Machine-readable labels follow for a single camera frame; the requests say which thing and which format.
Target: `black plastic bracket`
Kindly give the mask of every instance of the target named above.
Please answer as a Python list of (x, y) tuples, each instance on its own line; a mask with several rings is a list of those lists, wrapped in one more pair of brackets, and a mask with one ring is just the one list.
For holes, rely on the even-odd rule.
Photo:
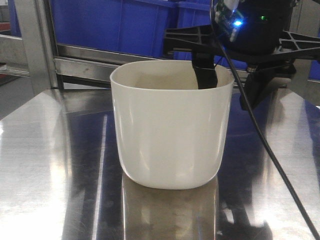
[[(172, 51), (192, 52), (192, 65), (197, 76), (199, 88), (213, 86), (216, 73), (212, 70), (213, 57), (223, 53), (215, 39), (219, 38), (217, 25), (203, 25), (178, 29), (167, 29), (164, 37), (164, 53)], [(283, 86), (274, 83), (275, 77), (291, 79), (296, 73), (293, 66), (295, 59), (317, 60), (320, 62), (320, 38), (283, 31), (278, 45), (271, 54), (248, 55), (226, 50), (231, 59), (256, 66), (244, 85), (251, 106), (254, 108), (268, 94)]]

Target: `blue storage bin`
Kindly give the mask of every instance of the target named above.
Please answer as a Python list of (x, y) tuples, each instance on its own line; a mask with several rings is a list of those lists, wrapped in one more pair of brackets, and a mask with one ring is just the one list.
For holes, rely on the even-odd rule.
[(14, 0), (8, 0), (8, 9), (9, 9), (9, 15), (10, 15), (11, 35), (15, 37), (21, 37), (19, 21), (18, 21)]
[(320, 63), (316, 60), (311, 62), (311, 69), (309, 73), (309, 79), (312, 80), (320, 80)]
[[(12, 35), (21, 36), (9, 0)], [(99, 50), (163, 55), (167, 28), (175, 28), (177, 4), (165, 0), (51, 0), (56, 40)]]

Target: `white ceramic cup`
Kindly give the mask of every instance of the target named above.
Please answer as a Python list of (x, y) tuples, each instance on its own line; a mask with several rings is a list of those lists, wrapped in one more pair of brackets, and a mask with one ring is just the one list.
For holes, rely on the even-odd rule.
[(135, 182), (191, 189), (220, 167), (234, 78), (215, 68), (216, 88), (198, 89), (190, 61), (137, 61), (110, 76), (120, 164)]

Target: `stainless steel table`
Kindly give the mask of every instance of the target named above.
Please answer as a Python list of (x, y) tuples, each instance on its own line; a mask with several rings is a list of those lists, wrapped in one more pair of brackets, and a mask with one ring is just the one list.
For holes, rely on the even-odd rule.
[[(258, 122), (320, 231), (320, 110), (280, 89)], [(190, 190), (122, 172), (110, 90), (47, 90), (0, 121), (2, 240), (311, 240), (234, 94), (222, 166)]]

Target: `cup rim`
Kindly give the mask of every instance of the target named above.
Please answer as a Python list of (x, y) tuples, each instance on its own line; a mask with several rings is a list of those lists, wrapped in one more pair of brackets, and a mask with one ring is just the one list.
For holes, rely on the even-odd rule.
[(220, 68), (220, 69), (225, 69), (229, 72), (229, 74), (232, 77), (232, 80), (230, 82), (228, 82), (225, 85), (222, 86), (217, 86), (217, 87), (212, 87), (212, 88), (204, 88), (204, 89), (153, 89), (153, 88), (142, 88), (142, 87), (134, 87), (134, 86), (127, 86), (121, 83), (118, 83), (114, 80), (114, 75), (116, 74), (117, 71), (119, 71), (122, 68), (127, 67), (128, 65), (134, 65), (134, 64), (141, 64), (141, 63), (145, 63), (145, 62), (154, 62), (154, 61), (164, 61), (164, 62), (189, 62), (186, 60), (162, 60), (162, 59), (157, 59), (157, 60), (143, 60), (143, 61), (134, 61), (134, 62), (129, 62), (126, 64), (123, 64), (121, 66), (118, 66), (111, 74), (110, 74), (110, 83), (111, 83), (111, 89), (112, 89), (112, 85), (117, 85), (120, 86), (122, 88), (127, 88), (127, 89), (132, 89), (132, 90), (137, 90), (137, 91), (154, 91), (154, 92), (207, 92), (207, 91), (217, 91), (218, 89), (221, 88), (227, 88), (230, 85), (233, 85), (235, 82), (235, 78), (232, 76), (232, 73), (224, 66), (217, 64), (216, 67)]

